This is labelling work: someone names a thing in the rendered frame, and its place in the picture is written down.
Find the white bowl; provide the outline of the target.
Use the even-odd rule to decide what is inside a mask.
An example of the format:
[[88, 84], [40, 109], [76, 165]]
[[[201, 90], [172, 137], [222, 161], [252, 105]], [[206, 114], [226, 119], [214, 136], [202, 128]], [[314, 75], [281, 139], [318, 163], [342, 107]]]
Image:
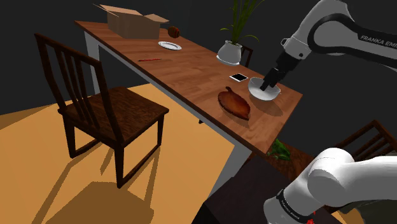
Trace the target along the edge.
[[252, 96], [263, 101], [272, 101], [280, 93], [281, 89], [275, 85], [274, 87], [268, 86], [265, 90], [261, 90], [264, 80], [262, 78], [252, 77], [248, 84], [248, 90]]

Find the dark wooden slat-back chair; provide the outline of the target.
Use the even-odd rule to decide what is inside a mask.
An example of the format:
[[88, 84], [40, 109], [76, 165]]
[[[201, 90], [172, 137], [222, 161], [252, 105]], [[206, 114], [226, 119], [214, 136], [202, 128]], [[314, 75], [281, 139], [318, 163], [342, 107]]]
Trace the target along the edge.
[[244, 64], [244, 66], [245, 67], [249, 67], [249, 63], [250, 63], [250, 60], [251, 60], [251, 57], [252, 57], [252, 54], [253, 54], [253, 49], [242, 45], [241, 56], [243, 56], [246, 52], [247, 52], [247, 58], [246, 58], [246, 62]]
[[[293, 181], [314, 160], [314, 156], [288, 144], [285, 147], [291, 153], [289, 160], [275, 158], [272, 149], [268, 150], [263, 159]], [[397, 155], [397, 138], [393, 137], [379, 121], [373, 120], [336, 144], [336, 147], [349, 150], [353, 159], [362, 161], [377, 156]]]
[[[77, 157], [98, 143], [109, 146], [115, 155], [116, 184], [121, 188], [160, 147], [169, 109], [125, 87], [108, 88], [99, 60], [42, 34], [34, 37], [46, 81], [62, 115], [69, 156]], [[65, 103], [55, 80], [48, 47], [54, 49], [70, 104]], [[158, 125], [156, 145], [125, 174], [125, 147], [154, 124]]]

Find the green plant in white pot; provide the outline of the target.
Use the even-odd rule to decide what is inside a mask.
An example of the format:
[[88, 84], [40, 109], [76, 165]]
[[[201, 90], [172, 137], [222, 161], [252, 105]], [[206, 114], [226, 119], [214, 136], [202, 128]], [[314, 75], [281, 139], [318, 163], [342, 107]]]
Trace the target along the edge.
[[216, 58], [225, 65], [237, 66], [240, 64], [242, 45], [240, 43], [243, 38], [254, 38], [259, 42], [259, 39], [247, 34], [242, 36], [242, 31], [245, 25], [253, 14], [254, 10], [266, 0], [233, 0], [232, 23], [230, 28], [223, 27], [221, 31], [228, 31], [231, 34], [230, 40], [226, 40], [224, 45], [218, 50]]

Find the leaf-shaped wooden tray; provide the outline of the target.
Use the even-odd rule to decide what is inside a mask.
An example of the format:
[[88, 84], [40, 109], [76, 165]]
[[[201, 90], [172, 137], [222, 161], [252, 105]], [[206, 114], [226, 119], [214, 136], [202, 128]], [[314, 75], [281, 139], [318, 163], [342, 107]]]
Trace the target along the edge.
[[247, 101], [236, 94], [230, 87], [225, 87], [226, 91], [218, 94], [220, 106], [237, 118], [249, 120], [251, 108]]

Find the green frog figure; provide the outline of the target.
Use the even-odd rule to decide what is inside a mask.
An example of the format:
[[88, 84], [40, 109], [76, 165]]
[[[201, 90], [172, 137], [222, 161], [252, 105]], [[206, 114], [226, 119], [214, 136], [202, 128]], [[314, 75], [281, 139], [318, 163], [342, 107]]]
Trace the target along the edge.
[[276, 139], [271, 146], [271, 151], [267, 152], [267, 156], [271, 155], [273, 155], [277, 160], [279, 158], [282, 160], [290, 160], [291, 153], [287, 147], [280, 142], [280, 140]]

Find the wooden table with white legs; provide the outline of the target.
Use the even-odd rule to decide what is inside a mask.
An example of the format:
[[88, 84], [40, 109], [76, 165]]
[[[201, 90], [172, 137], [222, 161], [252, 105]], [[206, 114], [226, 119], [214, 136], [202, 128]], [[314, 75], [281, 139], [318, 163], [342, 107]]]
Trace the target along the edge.
[[[176, 43], [181, 50], [162, 48], [155, 39], [122, 38], [105, 23], [75, 24], [85, 33], [90, 57], [98, 59], [99, 48], [103, 48], [234, 145], [212, 188], [214, 192], [236, 175], [250, 154], [265, 157], [302, 98], [301, 93], [284, 85], [279, 85], [281, 93], [273, 101], [252, 97], [247, 80], [237, 82], [230, 76], [242, 73], [252, 78], [259, 73], [244, 66], [226, 66], [214, 52], [183, 37], [172, 39], [166, 29], [160, 30], [160, 40]], [[162, 60], [138, 62], [155, 58]], [[237, 118], [219, 105], [218, 94], [225, 87], [248, 102], [249, 120]]]

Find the white plate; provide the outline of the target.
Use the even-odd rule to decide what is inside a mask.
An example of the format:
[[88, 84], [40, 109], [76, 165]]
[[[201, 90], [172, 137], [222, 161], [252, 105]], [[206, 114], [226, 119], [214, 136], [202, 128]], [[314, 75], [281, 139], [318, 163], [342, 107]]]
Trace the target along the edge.
[[171, 43], [171, 42], [168, 42], [168, 41], [159, 41], [158, 44], [161, 47], [166, 48], [168, 50], [181, 50], [182, 49], [182, 47], [179, 46], [178, 44]]

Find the dark robot stand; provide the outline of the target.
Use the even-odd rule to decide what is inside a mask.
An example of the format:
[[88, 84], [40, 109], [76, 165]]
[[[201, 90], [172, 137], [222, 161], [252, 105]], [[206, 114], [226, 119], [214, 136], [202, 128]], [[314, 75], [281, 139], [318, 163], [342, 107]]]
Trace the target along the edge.
[[252, 158], [202, 204], [192, 224], [268, 224], [264, 202], [287, 187], [312, 160], [308, 155], [291, 160]]

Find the open cardboard box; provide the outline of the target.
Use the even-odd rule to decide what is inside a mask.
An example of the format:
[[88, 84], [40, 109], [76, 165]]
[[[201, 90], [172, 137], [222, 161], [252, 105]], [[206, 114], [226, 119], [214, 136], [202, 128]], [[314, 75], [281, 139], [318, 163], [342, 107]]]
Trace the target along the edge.
[[94, 5], [107, 12], [108, 28], [126, 39], [158, 39], [160, 25], [169, 20], [156, 14], [142, 15], [136, 10]]

